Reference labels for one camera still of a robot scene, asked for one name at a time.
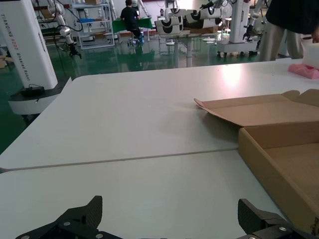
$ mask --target white table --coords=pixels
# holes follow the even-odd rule
[[[205,34],[195,34],[190,33],[190,30],[183,30],[179,34],[166,34],[166,35],[160,35],[161,38],[170,38],[174,39],[175,45],[174,45],[174,54],[175,54],[175,68],[179,68],[179,41],[180,38],[186,38],[186,44],[185,47],[187,49],[187,55],[186,55],[186,67],[192,67],[192,38],[195,37],[204,37],[204,36],[213,36],[218,35],[219,32],[215,33],[205,33]]]
[[[287,72],[298,60],[85,76],[0,155],[5,169],[237,148],[238,127],[199,109],[218,100],[319,89]]]
[[[103,197],[99,230],[124,239],[234,239],[237,202],[279,213],[237,151],[6,172],[1,238],[56,220]]]

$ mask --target shelving unit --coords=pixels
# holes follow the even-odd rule
[[[74,3],[71,5],[71,10],[73,13],[78,17],[83,19],[83,16],[80,15],[80,11],[84,11],[85,9],[97,9],[98,15],[98,8],[102,11],[102,16],[98,15],[94,19],[102,19],[92,22],[85,22],[82,23],[83,30],[81,32],[77,32],[78,42],[80,43],[81,49],[94,49],[100,47],[110,47],[114,46],[114,33],[112,28],[112,16],[111,16],[111,9],[108,0],[106,3],[97,4],[97,5],[88,5],[85,3]],[[74,18],[74,25],[77,28],[81,27],[81,23],[73,16]]]

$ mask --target pink cloth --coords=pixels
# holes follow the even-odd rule
[[[291,64],[288,71],[310,79],[319,79],[319,70],[304,64]]]

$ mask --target person sitting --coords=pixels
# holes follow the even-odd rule
[[[125,1],[126,8],[122,10],[121,19],[124,20],[125,27],[127,31],[134,34],[135,37],[141,37],[141,31],[139,29],[137,19],[140,19],[138,12],[132,8],[132,0]]]

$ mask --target black shirt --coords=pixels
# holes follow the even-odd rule
[[[272,0],[268,22],[300,34],[312,34],[319,25],[319,0]]]
[[[127,6],[122,10],[121,18],[124,18],[126,30],[139,28],[136,17],[138,17],[138,13],[134,8]]]

